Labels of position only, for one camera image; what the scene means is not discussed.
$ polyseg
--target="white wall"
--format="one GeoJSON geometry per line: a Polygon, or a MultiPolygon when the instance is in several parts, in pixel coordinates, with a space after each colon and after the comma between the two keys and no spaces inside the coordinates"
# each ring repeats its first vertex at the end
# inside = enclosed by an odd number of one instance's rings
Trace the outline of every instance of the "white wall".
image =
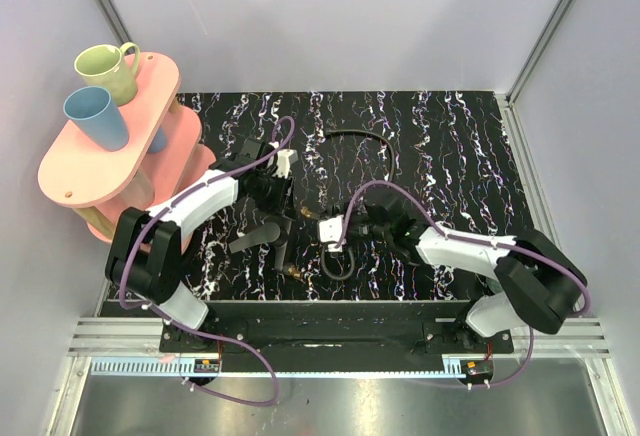
{"type": "Polygon", "coordinates": [[[577,0],[516,105],[640,421],[640,0],[577,0]]]}
{"type": "Polygon", "coordinates": [[[557,0],[114,0],[183,91],[507,91],[557,0]]]}
{"type": "Polygon", "coordinates": [[[104,280],[107,246],[37,183],[65,122],[64,98],[85,47],[113,40],[92,0],[0,0],[0,421],[2,434],[35,435],[80,315],[104,280]]]}

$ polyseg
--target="pink shelf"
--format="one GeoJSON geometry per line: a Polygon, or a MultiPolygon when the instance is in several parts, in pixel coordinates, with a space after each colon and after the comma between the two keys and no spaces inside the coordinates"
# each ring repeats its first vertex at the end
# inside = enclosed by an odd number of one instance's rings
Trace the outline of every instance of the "pink shelf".
{"type": "Polygon", "coordinates": [[[49,199],[70,208],[89,208],[112,199],[131,182],[175,98],[180,72],[167,56],[142,53],[137,81],[136,97],[120,106],[129,129],[129,143],[121,150],[105,151],[72,122],[64,126],[38,171],[40,188],[49,199]]]}
{"type": "MultiPolygon", "coordinates": [[[[191,112],[196,118],[196,114],[191,111],[188,108],[184,108],[184,110],[187,110],[189,112],[191,112]]],[[[168,115],[167,119],[165,120],[165,122],[168,122],[172,115],[168,115]]],[[[178,166],[172,166],[170,164],[167,164],[167,160],[170,161],[171,158],[165,157],[165,158],[158,158],[158,156],[160,156],[161,154],[165,153],[165,151],[169,150],[171,148],[171,144],[172,141],[174,141],[174,138],[172,138],[170,136],[170,134],[175,134],[178,135],[178,133],[171,133],[171,131],[173,129],[171,129],[171,125],[169,125],[168,128],[165,128],[165,126],[163,125],[163,128],[165,129],[165,131],[167,132],[167,139],[169,140],[169,145],[167,145],[167,147],[165,148],[164,151],[161,151],[160,153],[157,154],[148,154],[147,156],[145,156],[145,160],[142,163],[142,166],[145,168],[145,171],[147,171],[147,174],[149,175],[149,177],[151,178],[151,181],[153,182],[154,188],[156,188],[156,195],[158,194],[158,189],[156,187],[156,184],[162,186],[163,188],[168,188],[172,186],[172,183],[170,183],[168,181],[168,179],[162,178],[161,175],[162,173],[162,168],[164,167],[164,165],[168,166],[168,170],[172,171],[173,168],[177,168],[178,166]]],[[[181,173],[181,175],[179,175],[179,177],[175,176],[175,171],[174,175],[172,175],[172,180],[175,180],[176,182],[178,181],[178,178],[181,179],[180,183],[176,183],[176,189],[169,194],[168,196],[164,197],[164,199],[162,200],[156,200],[153,202],[153,204],[159,204],[163,201],[166,201],[167,199],[169,199],[171,196],[173,196],[174,194],[182,191],[183,189],[185,189],[186,187],[192,185],[193,183],[195,183],[198,179],[200,179],[200,177],[204,174],[204,172],[209,168],[209,166],[213,163],[215,163],[216,161],[216,157],[214,156],[213,152],[207,148],[206,146],[204,146],[203,144],[197,144],[195,145],[195,149],[193,150],[193,154],[191,154],[191,157],[188,161],[188,163],[185,163],[182,168],[184,168],[184,171],[181,173]]],[[[122,213],[122,211],[124,211],[125,209],[127,209],[127,205],[124,204],[123,202],[121,202],[119,200],[119,198],[114,198],[112,201],[108,201],[107,203],[103,203],[101,205],[98,205],[98,209],[100,209],[100,211],[107,216],[107,218],[114,224],[116,224],[118,222],[118,218],[120,217],[120,214],[122,213]]],[[[93,235],[106,242],[106,243],[110,243],[111,240],[108,238],[105,238],[97,229],[95,229],[93,226],[91,226],[91,224],[87,223],[87,226],[89,227],[89,230],[93,233],[93,235]]]]}

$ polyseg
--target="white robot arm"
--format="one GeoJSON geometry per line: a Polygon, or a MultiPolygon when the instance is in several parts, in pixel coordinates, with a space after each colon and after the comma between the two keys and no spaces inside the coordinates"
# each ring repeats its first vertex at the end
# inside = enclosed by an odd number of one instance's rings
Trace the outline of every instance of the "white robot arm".
{"type": "Polygon", "coordinates": [[[353,274],[352,240],[378,240],[405,263],[412,266],[449,266],[463,269],[500,282],[504,292],[484,296],[464,316],[466,328],[481,338],[529,325],[538,331],[555,334],[573,313],[581,291],[571,279],[556,269],[539,264],[521,252],[503,249],[520,247],[573,273],[586,286],[578,268],[541,232],[532,230],[517,236],[481,236],[440,226],[438,229],[417,223],[398,209],[393,197],[379,198],[378,204],[366,204],[366,215],[351,218],[346,243],[336,245],[343,232],[344,216],[340,210],[328,217],[314,215],[318,236],[323,244],[321,267],[327,268],[327,253],[349,254],[351,267],[345,275],[325,273],[343,281],[353,274]],[[470,242],[481,241],[485,244],[470,242]]]}

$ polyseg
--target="purple cable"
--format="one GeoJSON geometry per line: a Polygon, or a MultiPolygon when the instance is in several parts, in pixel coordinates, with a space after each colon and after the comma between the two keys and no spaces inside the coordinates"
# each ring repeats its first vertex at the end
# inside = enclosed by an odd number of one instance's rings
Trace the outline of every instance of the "purple cable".
{"type": "MultiPolygon", "coordinates": [[[[149,231],[151,231],[151,228],[160,220],[160,218],[162,218],[165,214],[167,214],[171,210],[171,208],[175,208],[177,204],[179,204],[180,202],[184,201],[186,198],[188,198],[190,195],[192,195],[196,191],[199,191],[200,189],[208,186],[209,184],[213,184],[216,181],[219,181],[219,180],[221,180],[223,178],[229,178],[229,177],[232,177],[232,176],[237,176],[237,175],[242,174],[242,173],[244,173],[246,171],[249,171],[250,169],[253,169],[256,166],[259,166],[262,163],[265,163],[265,162],[269,161],[269,159],[271,159],[273,156],[275,156],[278,153],[278,151],[280,151],[281,149],[284,149],[289,144],[291,139],[293,138],[293,133],[295,132],[295,129],[296,129],[295,121],[293,120],[293,118],[291,116],[283,116],[282,118],[278,119],[278,121],[276,121],[275,127],[273,128],[273,133],[272,133],[272,138],[273,139],[275,139],[275,136],[278,134],[278,130],[280,129],[280,126],[282,126],[282,123],[284,121],[288,121],[289,124],[291,125],[291,127],[289,128],[289,133],[282,140],[282,143],[280,143],[278,148],[274,149],[269,154],[267,154],[267,155],[263,156],[262,158],[254,161],[253,163],[250,163],[250,164],[247,164],[246,166],[242,166],[240,168],[234,169],[232,171],[229,171],[228,173],[219,174],[219,175],[214,176],[213,178],[209,179],[206,183],[202,183],[201,182],[201,183],[195,185],[194,187],[185,190],[184,192],[182,192],[180,194],[180,196],[178,196],[176,199],[174,199],[172,201],[170,207],[166,207],[166,208],[163,208],[162,210],[160,210],[160,212],[158,214],[156,214],[153,218],[151,218],[151,220],[144,226],[144,228],[142,228],[142,231],[140,231],[140,234],[138,235],[138,237],[136,238],[135,242],[133,243],[133,247],[131,248],[131,252],[129,253],[129,256],[127,257],[127,261],[126,261],[126,263],[124,265],[124,269],[122,271],[122,278],[120,279],[120,291],[118,292],[118,301],[120,302],[120,306],[122,306],[122,308],[124,308],[124,309],[134,309],[134,308],[138,308],[138,307],[143,306],[143,305],[151,304],[149,301],[139,301],[137,303],[129,304],[129,303],[127,303],[127,301],[125,299],[127,282],[129,281],[129,273],[131,272],[131,267],[133,266],[133,262],[135,260],[135,256],[138,253],[138,250],[140,249],[140,246],[142,245],[142,242],[144,241],[145,237],[147,236],[147,234],[149,234],[149,231]]],[[[152,308],[152,309],[156,314],[159,314],[162,317],[167,317],[167,315],[164,314],[160,309],[158,309],[158,308],[152,308]]],[[[262,356],[255,348],[251,347],[247,343],[244,343],[242,341],[238,341],[237,339],[227,338],[225,336],[219,336],[219,335],[216,335],[216,334],[209,334],[209,333],[204,333],[202,331],[197,331],[195,329],[189,328],[188,326],[185,326],[185,325],[183,325],[183,324],[181,324],[179,322],[176,322],[176,321],[172,321],[172,323],[177,328],[180,328],[183,331],[186,331],[188,333],[194,334],[194,335],[199,336],[201,338],[207,338],[207,339],[212,339],[214,341],[221,341],[221,342],[225,342],[225,343],[236,344],[236,345],[248,350],[250,353],[252,353],[254,356],[256,356],[260,360],[260,362],[264,365],[264,367],[267,369],[267,371],[271,375],[271,379],[273,381],[273,393],[274,394],[273,394],[273,397],[271,399],[267,400],[267,401],[249,401],[249,400],[245,400],[245,399],[236,398],[234,396],[228,396],[226,394],[218,393],[216,391],[213,391],[213,390],[210,390],[210,389],[207,389],[207,388],[202,388],[202,387],[199,387],[199,386],[195,386],[195,388],[197,388],[200,391],[203,391],[203,392],[205,392],[207,394],[211,394],[213,396],[218,396],[219,398],[226,399],[227,401],[232,401],[234,403],[245,404],[247,406],[258,406],[258,407],[272,406],[278,401],[278,397],[280,396],[280,384],[278,382],[276,374],[273,371],[273,368],[271,367],[269,362],[265,359],[265,357],[262,356]]]]}
{"type": "MultiPolygon", "coordinates": [[[[392,182],[389,182],[389,181],[369,181],[368,183],[365,183],[365,184],[363,184],[362,186],[360,186],[358,188],[358,190],[355,192],[355,194],[351,198],[351,201],[349,201],[349,206],[347,207],[347,211],[346,211],[345,216],[344,216],[342,234],[340,235],[340,238],[338,239],[338,242],[336,243],[337,245],[342,244],[342,242],[346,238],[347,228],[349,227],[349,219],[351,219],[351,213],[353,212],[353,208],[355,206],[356,201],[364,194],[364,192],[367,189],[371,188],[372,186],[387,186],[388,188],[394,189],[395,191],[397,191],[400,194],[402,194],[405,198],[407,198],[409,201],[411,201],[411,203],[413,203],[413,205],[420,211],[420,213],[422,213],[422,215],[427,220],[429,225],[440,236],[449,237],[449,238],[451,238],[453,240],[462,241],[464,243],[471,243],[471,244],[478,244],[478,245],[481,245],[481,246],[493,247],[492,244],[491,244],[491,241],[486,241],[486,240],[482,240],[482,239],[476,239],[476,238],[472,238],[472,237],[468,237],[468,236],[458,236],[458,235],[454,235],[454,234],[447,235],[446,231],[435,223],[435,221],[433,220],[433,218],[431,217],[429,212],[422,206],[420,201],[418,201],[416,198],[414,198],[411,194],[409,194],[407,191],[402,189],[400,186],[398,186],[398,185],[396,185],[396,184],[394,184],[392,182]]],[[[591,308],[591,295],[589,294],[589,291],[587,290],[586,286],[582,283],[582,281],[580,281],[580,279],[578,279],[578,277],[575,274],[573,274],[571,271],[569,271],[567,268],[559,265],[558,263],[556,263],[555,261],[552,261],[549,258],[545,258],[544,256],[542,256],[542,255],[540,255],[540,254],[538,254],[538,253],[536,253],[534,251],[530,251],[528,249],[521,248],[519,246],[515,246],[513,244],[497,243],[496,246],[498,248],[507,249],[509,251],[515,251],[517,253],[520,253],[520,254],[528,256],[528,257],[530,257],[532,259],[535,259],[536,261],[539,261],[542,264],[546,264],[547,266],[555,269],[556,271],[560,272],[562,275],[564,275],[567,278],[569,278],[578,287],[578,289],[582,293],[582,296],[584,297],[584,306],[579,311],[576,311],[575,313],[573,313],[573,316],[574,317],[581,316],[581,315],[585,314],[587,311],[589,311],[589,308],[591,308]]],[[[529,350],[527,351],[527,355],[526,355],[522,365],[520,366],[520,368],[518,368],[518,370],[515,373],[513,373],[511,376],[509,376],[508,378],[506,378],[506,379],[504,379],[502,381],[498,381],[496,383],[493,383],[491,385],[492,387],[500,387],[500,386],[504,386],[506,384],[509,384],[514,379],[516,379],[520,374],[522,374],[522,371],[529,365],[529,363],[531,362],[531,357],[533,356],[533,344],[534,344],[533,343],[533,341],[534,341],[533,328],[531,328],[531,327],[529,327],[529,335],[530,335],[529,350]]]]}
{"type": "MultiPolygon", "coordinates": [[[[171,321],[171,317],[165,314],[158,307],[153,307],[151,309],[154,313],[156,313],[161,318],[171,321]]],[[[196,329],[191,329],[189,326],[185,326],[184,324],[178,321],[171,321],[171,323],[176,328],[186,331],[187,333],[191,333],[195,336],[199,336],[201,338],[206,338],[206,339],[212,339],[214,341],[220,341],[223,343],[235,344],[249,351],[251,354],[253,354],[256,358],[260,360],[260,362],[264,365],[264,367],[267,369],[267,371],[271,375],[271,380],[273,381],[273,396],[271,397],[271,399],[268,399],[266,401],[249,401],[246,399],[236,398],[235,396],[229,396],[228,394],[219,393],[218,391],[214,391],[213,389],[208,389],[202,386],[198,386],[195,383],[192,383],[191,385],[192,388],[202,391],[203,393],[209,394],[211,396],[217,396],[218,398],[226,399],[227,401],[231,401],[233,403],[244,404],[246,406],[254,406],[257,408],[266,408],[268,406],[273,406],[278,402],[278,398],[280,397],[280,383],[278,382],[278,377],[276,376],[276,373],[273,370],[273,367],[271,366],[271,364],[269,364],[269,361],[267,361],[267,359],[263,355],[261,355],[258,352],[258,350],[255,349],[253,346],[245,342],[239,341],[237,339],[227,338],[226,336],[220,336],[217,334],[210,334],[210,333],[205,333],[203,331],[198,331],[196,329]]]]}

